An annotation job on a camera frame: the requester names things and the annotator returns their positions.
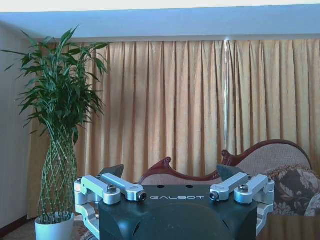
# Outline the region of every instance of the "floral pillow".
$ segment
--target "floral pillow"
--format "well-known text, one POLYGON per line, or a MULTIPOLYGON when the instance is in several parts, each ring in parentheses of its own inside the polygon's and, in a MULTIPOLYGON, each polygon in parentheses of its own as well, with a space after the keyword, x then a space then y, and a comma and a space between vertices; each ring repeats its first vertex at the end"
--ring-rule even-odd
POLYGON ((311 199, 320 193, 320 178, 304 166, 285 165, 266 174, 275 182, 274 215, 304 216, 311 199))

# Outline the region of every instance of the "wall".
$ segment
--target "wall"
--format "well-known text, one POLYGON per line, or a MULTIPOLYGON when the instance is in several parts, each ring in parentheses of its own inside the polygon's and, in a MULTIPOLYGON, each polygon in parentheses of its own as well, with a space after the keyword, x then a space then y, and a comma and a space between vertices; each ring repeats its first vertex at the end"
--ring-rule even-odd
MULTIPOLYGON (((29 43, 0 25, 0 49, 24 52, 29 43)), ((27 214, 30 127, 19 115, 18 94, 27 79, 15 80, 19 64, 4 72, 19 55, 0 52, 0 229, 27 214)))

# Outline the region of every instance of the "ceiling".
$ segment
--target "ceiling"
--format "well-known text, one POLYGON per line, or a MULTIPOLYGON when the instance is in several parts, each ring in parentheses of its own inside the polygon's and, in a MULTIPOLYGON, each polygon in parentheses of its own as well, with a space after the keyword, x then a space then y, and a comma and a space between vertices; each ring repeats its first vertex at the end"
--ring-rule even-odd
POLYGON ((0 24, 39 39, 79 25, 78 41, 296 39, 320 37, 319 13, 320 4, 3 12, 0 24))
POLYGON ((44 4, 43 0, 10 0, 1 4, 0 12, 72 12, 138 9, 186 9, 216 7, 280 6, 320 4, 320 0, 54 0, 44 4))

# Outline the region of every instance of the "bolt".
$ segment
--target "bolt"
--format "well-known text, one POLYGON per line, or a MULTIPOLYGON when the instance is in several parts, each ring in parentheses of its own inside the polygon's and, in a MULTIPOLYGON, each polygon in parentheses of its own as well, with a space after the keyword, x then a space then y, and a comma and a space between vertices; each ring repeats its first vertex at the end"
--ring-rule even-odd
POLYGON ((142 193, 139 194, 139 196, 138 196, 138 202, 144 201, 144 200, 146 200, 146 199, 147 199, 147 194, 146 194, 145 192, 142 192, 142 193))
POLYGON ((246 184, 239 185, 239 191, 242 193, 247 193, 249 191, 249 187, 246 184))
POLYGON ((217 201, 219 199, 219 194, 217 192, 213 191, 210 193, 209 197, 212 201, 217 201))
POLYGON ((106 188, 106 190, 107 190, 107 192, 108 192, 109 194, 112 194, 112 193, 114 193, 114 192, 117 191, 117 188, 116 188, 115 186, 113 186, 113 185, 108 185, 108 187, 106 188))

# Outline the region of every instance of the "silver metal bracket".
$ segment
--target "silver metal bracket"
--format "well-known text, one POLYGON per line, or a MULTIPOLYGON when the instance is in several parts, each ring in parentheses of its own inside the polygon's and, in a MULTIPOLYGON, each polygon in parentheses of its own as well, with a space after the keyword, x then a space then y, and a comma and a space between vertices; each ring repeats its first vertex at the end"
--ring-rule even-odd
POLYGON ((249 176, 246 173, 239 172, 219 184, 213 184, 210 187, 210 198, 213 201, 225 201, 229 199, 229 194, 234 191, 239 184, 248 182, 249 176))
POLYGON ((147 198, 147 194, 142 185, 132 184, 111 173, 102 174, 101 178, 119 188, 128 201, 139 202, 144 201, 147 198))
POLYGON ((132 184, 110 173, 99 176, 99 179, 87 175, 74 182, 75 212, 82 215, 84 225, 98 240, 100 239, 99 219, 97 219, 95 208, 90 203, 103 200, 107 205, 114 205, 121 201, 121 193, 129 201, 139 202, 147 198, 141 185, 132 184))
POLYGON ((255 200, 258 203, 256 224, 256 235, 258 235, 266 225, 268 214, 274 210, 275 182, 262 174, 249 179, 245 178, 244 173, 237 173, 222 183, 212 185, 209 196, 218 202, 227 200, 233 191, 234 200, 238 204, 248 205, 255 200))

